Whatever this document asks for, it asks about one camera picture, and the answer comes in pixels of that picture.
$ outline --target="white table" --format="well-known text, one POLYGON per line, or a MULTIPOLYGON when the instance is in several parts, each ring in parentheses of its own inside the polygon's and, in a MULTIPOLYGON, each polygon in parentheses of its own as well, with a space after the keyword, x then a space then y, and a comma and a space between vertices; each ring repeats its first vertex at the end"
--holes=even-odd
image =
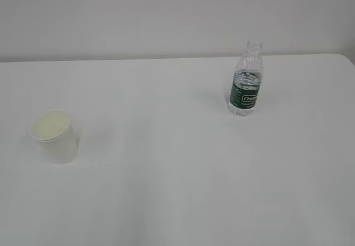
POLYGON ((355 67, 264 57, 255 112, 237 58, 0 64, 0 245, 355 245, 355 67), (65 109, 78 158, 37 154, 65 109))

